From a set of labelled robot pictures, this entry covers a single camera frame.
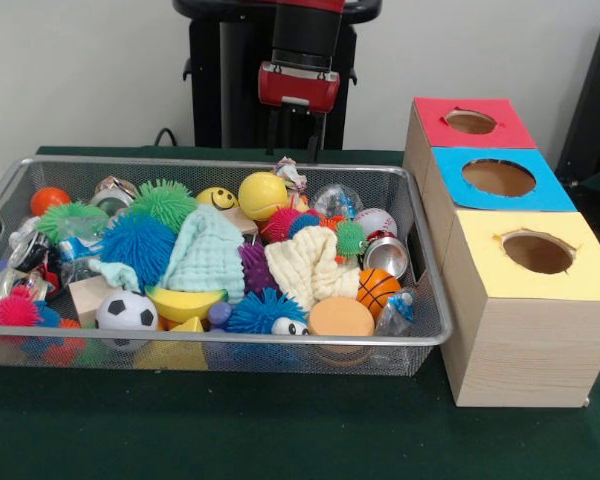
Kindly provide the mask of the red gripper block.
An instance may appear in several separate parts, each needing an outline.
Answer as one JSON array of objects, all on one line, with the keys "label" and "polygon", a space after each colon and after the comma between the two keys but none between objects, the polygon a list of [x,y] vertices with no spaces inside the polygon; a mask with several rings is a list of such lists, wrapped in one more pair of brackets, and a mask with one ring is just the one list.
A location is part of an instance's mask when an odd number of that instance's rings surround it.
[{"label": "red gripper block", "polygon": [[285,67],[263,62],[258,72],[258,95],[262,104],[272,106],[269,111],[266,154],[273,155],[281,106],[297,105],[313,112],[313,131],[308,139],[309,160],[317,161],[322,148],[325,114],[334,107],[340,76],[338,72],[318,72]]}]

